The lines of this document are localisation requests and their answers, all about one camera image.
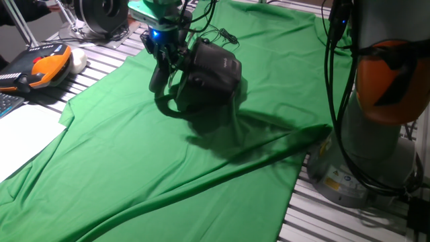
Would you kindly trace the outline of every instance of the green cloth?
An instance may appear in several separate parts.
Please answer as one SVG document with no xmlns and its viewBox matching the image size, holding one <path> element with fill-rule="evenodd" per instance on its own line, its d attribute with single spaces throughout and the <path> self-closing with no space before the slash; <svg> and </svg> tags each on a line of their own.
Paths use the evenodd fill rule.
<svg viewBox="0 0 430 242">
<path fill-rule="evenodd" d="M 241 43 L 247 85 L 234 105 L 166 117 L 148 90 L 154 58 L 128 58 L 73 98 L 66 131 L 0 184 L 0 241 L 276 240 L 304 151 L 330 131 L 325 35 L 313 14 L 232 1 L 212 24 Z M 335 65 L 339 99 L 348 52 Z"/>
</svg>

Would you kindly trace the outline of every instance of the metal slat table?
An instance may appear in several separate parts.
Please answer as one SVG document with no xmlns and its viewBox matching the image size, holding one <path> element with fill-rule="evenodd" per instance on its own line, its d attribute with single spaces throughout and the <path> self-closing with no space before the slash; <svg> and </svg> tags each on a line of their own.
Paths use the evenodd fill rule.
<svg viewBox="0 0 430 242">
<path fill-rule="evenodd" d="M 258 2 L 258 0 L 240 1 Z M 197 2 L 197 0 L 190 1 L 189 10 L 194 10 Z M 273 4 L 311 12 L 321 17 L 319 6 L 286 0 L 276 1 Z M 325 17 L 329 16 L 329 8 L 324 8 L 323 11 Z M 144 49 L 139 35 L 145 28 L 145 26 L 139 27 L 117 49 L 102 46 L 83 47 L 88 56 L 88 63 L 82 73 L 68 77 L 57 87 L 35 90 L 27 96 L 29 104 L 59 119 L 68 100 L 118 68 L 127 56 L 134 56 Z M 418 127 L 413 130 L 417 146 L 423 151 L 427 150 L 428 116 L 427 108 L 419 120 Z M 406 204 L 395 201 L 389 208 L 363 210 L 336 205 L 313 188 L 306 173 L 307 159 L 308 156 L 294 188 L 278 241 L 416 241 L 415 232 L 406 227 L 408 211 Z M 418 237 L 418 241 L 424 240 L 425 236 Z"/>
</svg>

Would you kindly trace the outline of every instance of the orange device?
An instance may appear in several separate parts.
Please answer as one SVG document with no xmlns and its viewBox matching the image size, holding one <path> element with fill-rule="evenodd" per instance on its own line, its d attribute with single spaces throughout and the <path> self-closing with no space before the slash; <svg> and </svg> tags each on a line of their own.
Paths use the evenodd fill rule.
<svg viewBox="0 0 430 242">
<path fill-rule="evenodd" d="M 58 85 L 72 67 L 71 48 L 66 44 L 46 44 L 29 48 L 0 71 L 0 92 L 29 92 Z"/>
</svg>

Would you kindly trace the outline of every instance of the metal stand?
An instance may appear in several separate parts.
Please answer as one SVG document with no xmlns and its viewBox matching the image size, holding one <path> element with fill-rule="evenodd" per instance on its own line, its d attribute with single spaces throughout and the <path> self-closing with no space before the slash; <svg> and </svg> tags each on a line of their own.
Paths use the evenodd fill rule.
<svg viewBox="0 0 430 242">
<path fill-rule="evenodd" d="M 60 0 L 56 0 L 55 2 L 60 7 L 60 9 L 62 11 L 62 14 L 64 14 L 64 16 L 66 17 L 68 23 L 70 24 L 71 29 L 74 32 L 77 32 L 78 29 L 76 28 L 76 19 L 75 19 L 75 16 L 73 16 L 73 14 L 70 12 L 70 10 L 68 8 L 65 8 L 63 6 L 63 4 L 61 3 Z"/>
<path fill-rule="evenodd" d="M 19 12 L 19 9 L 15 4 L 15 1 L 13 0 L 2 0 L 2 1 L 4 2 L 6 11 L 8 12 L 9 16 L 11 16 L 11 19 L 15 23 L 15 26 L 18 29 L 18 32 L 21 34 L 27 46 L 29 47 L 39 46 L 38 42 L 33 36 L 33 33 L 28 28 L 26 21 L 22 17 L 21 12 Z"/>
</svg>

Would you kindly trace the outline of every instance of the yellow warning sticker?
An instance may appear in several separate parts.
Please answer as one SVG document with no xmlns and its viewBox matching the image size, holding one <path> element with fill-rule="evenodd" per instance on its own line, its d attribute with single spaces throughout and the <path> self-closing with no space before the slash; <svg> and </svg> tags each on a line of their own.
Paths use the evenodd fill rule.
<svg viewBox="0 0 430 242">
<path fill-rule="evenodd" d="M 324 183 L 336 191 L 339 190 L 339 186 L 341 185 L 340 183 L 335 182 L 335 180 L 329 177 L 325 179 Z"/>
</svg>

